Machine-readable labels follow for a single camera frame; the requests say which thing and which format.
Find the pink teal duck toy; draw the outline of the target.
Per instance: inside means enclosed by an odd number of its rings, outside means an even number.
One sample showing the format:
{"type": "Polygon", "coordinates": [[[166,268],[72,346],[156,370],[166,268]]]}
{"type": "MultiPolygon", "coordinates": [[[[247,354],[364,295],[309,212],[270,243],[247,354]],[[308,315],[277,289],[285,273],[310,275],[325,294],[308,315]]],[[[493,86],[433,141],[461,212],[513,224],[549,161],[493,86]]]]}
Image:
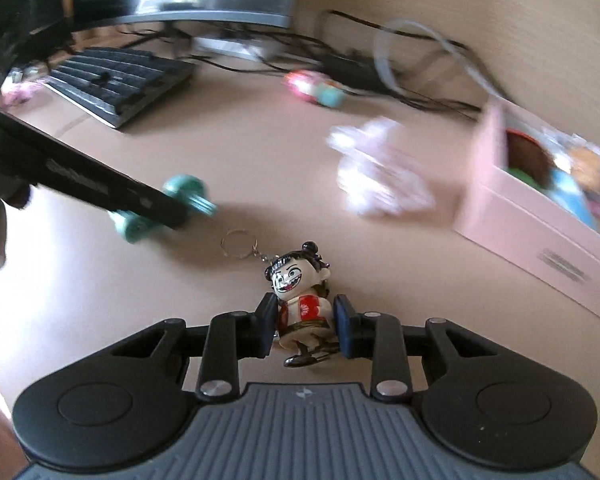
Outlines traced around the pink teal duck toy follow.
{"type": "Polygon", "coordinates": [[[286,87],[299,99],[328,108],[341,106],[345,92],[341,84],[313,70],[294,70],[283,77],[286,87]]]}

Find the cartoon boy keychain figure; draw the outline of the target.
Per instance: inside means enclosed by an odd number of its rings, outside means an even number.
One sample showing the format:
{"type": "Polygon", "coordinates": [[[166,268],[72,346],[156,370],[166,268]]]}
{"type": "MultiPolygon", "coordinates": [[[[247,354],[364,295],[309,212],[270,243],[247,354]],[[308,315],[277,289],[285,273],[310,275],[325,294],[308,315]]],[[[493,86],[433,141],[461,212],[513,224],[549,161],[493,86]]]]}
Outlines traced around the cartoon boy keychain figure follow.
{"type": "Polygon", "coordinates": [[[340,352],[335,314],[329,300],[330,264],[308,240],[281,255],[260,252],[259,240],[245,229],[229,230],[219,242],[228,258],[258,258],[277,299],[275,336],[289,352],[286,368],[309,367],[340,352]]]}

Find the red brown round toy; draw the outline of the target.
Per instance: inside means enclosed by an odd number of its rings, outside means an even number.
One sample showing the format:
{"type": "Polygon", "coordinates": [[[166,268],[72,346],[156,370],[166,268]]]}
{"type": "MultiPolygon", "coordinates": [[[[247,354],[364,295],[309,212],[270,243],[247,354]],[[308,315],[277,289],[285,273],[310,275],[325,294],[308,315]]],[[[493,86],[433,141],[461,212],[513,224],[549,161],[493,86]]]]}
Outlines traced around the red brown round toy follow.
{"type": "Polygon", "coordinates": [[[534,138],[516,130],[506,130],[507,171],[536,190],[551,184],[554,163],[548,152],[534,138]]]}

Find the black keyboard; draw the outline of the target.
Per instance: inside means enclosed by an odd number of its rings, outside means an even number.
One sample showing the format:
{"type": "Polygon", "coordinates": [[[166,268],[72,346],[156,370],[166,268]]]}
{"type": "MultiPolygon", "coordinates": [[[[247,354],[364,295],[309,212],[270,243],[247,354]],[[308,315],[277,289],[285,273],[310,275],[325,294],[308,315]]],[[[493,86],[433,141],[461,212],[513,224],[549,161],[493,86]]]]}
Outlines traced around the black keyboard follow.
{"type": "Polygon", "coordinates": [[[87,48],[53,67],[44,86],[117,129],[194,73],[193,64],[149,51],[87,48]]]}

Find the teal plastic spool toy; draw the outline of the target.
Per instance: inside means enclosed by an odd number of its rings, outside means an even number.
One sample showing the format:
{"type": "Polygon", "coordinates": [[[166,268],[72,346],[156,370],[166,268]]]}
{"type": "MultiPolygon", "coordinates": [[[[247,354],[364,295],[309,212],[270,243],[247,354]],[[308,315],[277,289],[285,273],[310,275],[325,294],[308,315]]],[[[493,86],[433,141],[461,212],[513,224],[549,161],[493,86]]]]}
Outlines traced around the teal plastic spool toy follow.
{"type": "Polygon", "coordinates": [[[128,243],[137,243],[162,228],[184,228],[195,214],[213,217],[216,206],[204,182],[190,174],[167,180],[162,190],[140,200],[140,211],[109,211],[117,233],[128,243]]]}

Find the pink cardboard box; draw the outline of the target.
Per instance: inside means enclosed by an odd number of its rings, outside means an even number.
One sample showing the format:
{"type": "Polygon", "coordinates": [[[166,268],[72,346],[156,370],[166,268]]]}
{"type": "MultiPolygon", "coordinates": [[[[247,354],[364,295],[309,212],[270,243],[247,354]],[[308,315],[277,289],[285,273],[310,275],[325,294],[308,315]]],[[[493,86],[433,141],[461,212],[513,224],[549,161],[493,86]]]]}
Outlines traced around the pink cardboard box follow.
{"type": "Polygon", "coordinates": [[[506,130],[534,138],[554,168],[570,173],[568,149],[600,148],[569,136],[503,98],[484,107],[469,156],[466,195],[454,228],[468,240],[536,276],[600,317],[600,193],[584,193],[597,229],[585,226],[547,196],[546,190],[507,171],[506,130]]]}

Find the blue white tissue pack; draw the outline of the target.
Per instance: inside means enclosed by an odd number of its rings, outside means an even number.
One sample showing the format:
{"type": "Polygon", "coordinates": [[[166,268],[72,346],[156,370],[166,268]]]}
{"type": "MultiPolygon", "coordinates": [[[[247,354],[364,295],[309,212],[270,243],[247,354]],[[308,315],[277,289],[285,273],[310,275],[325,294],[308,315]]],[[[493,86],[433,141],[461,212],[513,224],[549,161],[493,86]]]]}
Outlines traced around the blue white tissue pack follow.
{"type": "Polygon", "coordinates": [[[594,216],[590,212],[587,200],[574,178],[559,168],[550,171],[550,185],[547,196],[557,205],[569,211],[572,216],[593,230],[597,229],[594,216]]]}

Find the orange snack packet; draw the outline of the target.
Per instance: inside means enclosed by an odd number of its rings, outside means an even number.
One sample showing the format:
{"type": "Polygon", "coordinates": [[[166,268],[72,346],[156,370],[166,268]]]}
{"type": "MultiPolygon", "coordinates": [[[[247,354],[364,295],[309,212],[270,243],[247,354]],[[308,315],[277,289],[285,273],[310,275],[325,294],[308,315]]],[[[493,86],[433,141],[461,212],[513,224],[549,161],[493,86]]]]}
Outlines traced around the orange snack packet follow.
{"type": "Polygon", "coordinates": [[[568,149],[570,175],[585,192],[600,193],[600,155],[586,146],[568,149]]]}

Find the white pink wrapper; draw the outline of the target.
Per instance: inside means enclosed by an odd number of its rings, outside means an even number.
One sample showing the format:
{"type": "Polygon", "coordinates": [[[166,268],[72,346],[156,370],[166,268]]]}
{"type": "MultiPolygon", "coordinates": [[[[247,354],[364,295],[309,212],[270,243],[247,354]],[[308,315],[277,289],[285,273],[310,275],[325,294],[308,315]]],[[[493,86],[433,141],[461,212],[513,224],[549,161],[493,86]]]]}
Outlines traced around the white pink wrapper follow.
{"type": "Polygon", "coordinates": [[[420,165],[394,143],[403,131],[386,117],[330,129],[326,144],[341,154],[337,183],[347,210],[360,216],[402,217],[435,207],[420,165]]]}

